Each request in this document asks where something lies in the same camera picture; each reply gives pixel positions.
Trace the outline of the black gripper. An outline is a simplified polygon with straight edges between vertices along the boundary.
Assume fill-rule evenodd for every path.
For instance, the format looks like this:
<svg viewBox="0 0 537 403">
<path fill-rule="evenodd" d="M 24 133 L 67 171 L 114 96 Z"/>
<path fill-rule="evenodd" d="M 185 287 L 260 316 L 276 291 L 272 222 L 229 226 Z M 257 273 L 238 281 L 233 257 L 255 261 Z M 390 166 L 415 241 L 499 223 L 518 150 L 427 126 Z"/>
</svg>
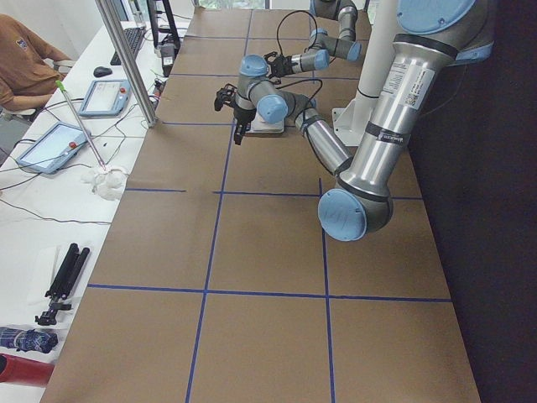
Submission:
<svg viewBox="0 0 537 403">
<path fill-rule="evenodd" d="M 242 97 L 237 88 L 231 83 L 227 83 L 216 92 L 214 109 L 219 112 L 224 106 L 229 106 L 233 109 L 233 116 L 237 121 L 233 141 L 234 144 L 240 145 L 249 130 L 250 123 L 255 119 L 257 109 L 251 101 Z"/>
<path fill-rule="evenodd" d="M 271 79 L 271 82 L 275 85 L 281 83 L 282 77 L 297 74 L 295 67 L 298 64 L 292 60 L 290 55 L 284 56 L 273 51 L 264 55 L 263 58 L 269 66 L 268 79 Z"/>
</svg>

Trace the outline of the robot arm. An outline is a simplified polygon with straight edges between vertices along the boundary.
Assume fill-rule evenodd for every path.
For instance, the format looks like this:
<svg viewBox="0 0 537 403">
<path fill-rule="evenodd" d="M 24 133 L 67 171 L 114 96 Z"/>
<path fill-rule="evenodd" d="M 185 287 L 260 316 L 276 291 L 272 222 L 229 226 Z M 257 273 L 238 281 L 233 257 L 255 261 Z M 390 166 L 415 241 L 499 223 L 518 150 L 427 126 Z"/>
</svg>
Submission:
<svg viewBox="0 0 537 403">
<path fill-rule="evenodd" d="M 354 2 L 314 1 L 309 16 L 337 21 L 338 35 L 314 29 L 298 55 L 246 55 L 237 84 L 217 92 L 214 108 L 233 110 L 236 144 L 255 118 L 270 124 L 292 120 L 336 178 L 336 187 L 319 201 L 321 226 L 334 239 L 358 240 L 392 217 L 388 179 L 439 73 L 490 56 L 496 10 L 494 1 L 382 1 L 368 46 L 362 47 Z M 332 59 L 364 63 L 355 98 L 328 123 L 312 97 L 275 82 L 323 70 Z"/>
<path fill-rule="evenodd" d="M 308 16 L 315 28 L 307 48 L 296 55 L 284 55 L 277 37 L 279 51 L 263 56 L 268 65 L 268 79 L 326 69 L 333 59 L 357 61 L 362 46 L 356 41 L 358 8 L 353 1 L 310 1 Z M 337 21 L 339 34 L 331 37 L 319 28 L 316 17 Z"/>
</svg>

